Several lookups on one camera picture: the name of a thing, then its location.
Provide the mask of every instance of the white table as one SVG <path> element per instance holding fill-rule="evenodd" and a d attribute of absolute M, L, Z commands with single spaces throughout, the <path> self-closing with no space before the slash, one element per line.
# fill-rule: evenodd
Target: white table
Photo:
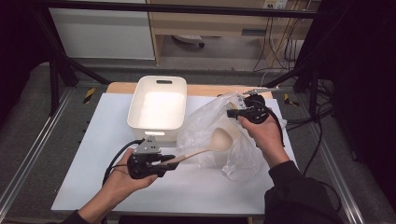
<path fill-rule="evenodd" d="M 135 140 L 126 120 L 132 94 L 104 93 L 93 114 L 90 126 L 78 149 L 59 193 L 51 207 L 58 212 L 79 209 L 101 188 L 105 170 L 117 152 Z M 214 97 L 188 96 L 186 117 Z M 266 104 L 280 117 L 276 100 Z M 286 131 L 285 149 L 295 161 Z M 177 154 L 175 148 L 162 148 L 162 154 Z M 168 216 L 260 216 L 264 214 L 264 193 L 273 186 L 268 165 L 257 177 L 235 182 L 220 169 L 198 168 L 182 162 L 149 188 L 141 189 L 113 212 Z"/>

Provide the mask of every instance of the floor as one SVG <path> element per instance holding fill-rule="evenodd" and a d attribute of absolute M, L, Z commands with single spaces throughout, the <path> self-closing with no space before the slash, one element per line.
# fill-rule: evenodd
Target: floor
<path fill-rule="evenodd" d="M 201 49 L 198 46 L 180 43 L 171 36 L 166 37 L 162 62 L 158 65 L 154 62 L 128 60 L 82 61 L 101 76 L 117 81 L 137 81 L 146 75 L 166 74 L 182 76 L 191 84 L 248 86 L 258 86 L 268 82 L 292 67 L 289 61 L 279 59 L 285 69 L 261 70 L 267 68 L 267 65 L 264 60 L 259 60 L 261 47 L 254 38 L 210 36 L 203 39 L 205 47 Z M 11 200 L 13 204 L 7 210 L 6 222 L 16 220 L 17 223 L 45 223 L 65 216 L 65 214 L 51 213 L 50 206 L 56 196 L 56 189 L 62 184 L 68 166 L 78 149 L 78 141 L 83 138 L 84 130 L 89 125 L 100 93 L 106 90 L 106 86 L 98 85 L 82 74 L 78 75 L 81 82 L 89 84 L 73 90 L 62 117 L 50 131 L 41 154 L 28 171 L 29 175 L 22 180 L 23 185 L 19 194 Z M 293 82 L 294 79 L 291 79 L 281 86 L 290 87 Z M 96 88 L 95 94 L 89 104 L 83 104 L 85 94 L 92 86 Z M 304 118 L 300 106 L 283 103 L 283 93 L 274 94 L 274 97 L 279 101 L 284 119 Z M 298 99 L 296 94 L 290 93 L 291 101 L 295 102 Z M 0 192 L 7 190 L 8 183 L 29 153 L 49 118 L 49 109 L 48 68 L 43 64 L 32 72 L 21 100 L 1 127 Z M 323 119 L 322 124 L 326 142 L 343 171 L 344 179 L 352 191 L 364 223 L 396 223 L 395 212 L 389 207 L 367 167 L 352 160 L 347 141 L 336 118 L 328 116 Z M 312 130 L 306 125 L 295 131 L 289 131 L 289 135 L 296 160 L 301 167 L 304 167 L 312 155 L 317 139 L 312 137 Z M 308 173 L 314 178 L 332 183 L 331 178 L 326 175 L 326 166 L 320 155 L 314 159 Z M 330 191 L 329 195 L 335 204 L 336 197 Z M 340 217 L 348 223 L 344 211 L 340 212 Z M 255 219 L 255 223 L 261 222 L 261 218 Z"/>

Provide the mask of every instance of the white rectangular container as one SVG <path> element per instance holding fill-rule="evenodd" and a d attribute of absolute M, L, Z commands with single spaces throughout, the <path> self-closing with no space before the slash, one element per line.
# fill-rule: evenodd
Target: white rectangular container
<path fill-rule="evenodd" d="M 137 82 L 128 113 L 136 139 L 154 135 L 175 142 L 186 111 L 187 83 L 182 77 L 147 76 Z"/>

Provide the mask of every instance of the person's right hand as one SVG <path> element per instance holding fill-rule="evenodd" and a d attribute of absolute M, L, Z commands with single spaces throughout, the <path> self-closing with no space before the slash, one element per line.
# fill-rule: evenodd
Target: person's right hand
<path fill-rule="evenodd" d="M 276 121 L 271 115 L 261 124 L 251 123 L 242 116 L 238 116 L 238 120 L 250 137 L 254 139 L 257 147 L 262 150 L 262 155 L 270 168 L 290 160 L 282 146 Z"/>

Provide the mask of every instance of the spoon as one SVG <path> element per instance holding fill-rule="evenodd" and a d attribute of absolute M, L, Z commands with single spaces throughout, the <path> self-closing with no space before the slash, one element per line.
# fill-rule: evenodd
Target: spoon
<path fill-rule="evenodd" d="M 166 165 L 168 163 L 172 162 L 181 162 L 184 161 L 190 157 L 193 157 L 195 155 L 198 155 L 203 152 L 207 151 L 226 151 L 230 149 L 230 147 L 233 145 L 233 139 L 231 136 L 222 128 L 217 128 L 215 131 L 212 133 L 212 136 L 210 138 L 210 143 L 206 148 L 199 149 L 196 151 L 193 151 L 191 153 L 187 153 L 182 156 L 178 156 L 172 160 L 169 161 L 163 161 L 159 163 L 158 165 Z"/>

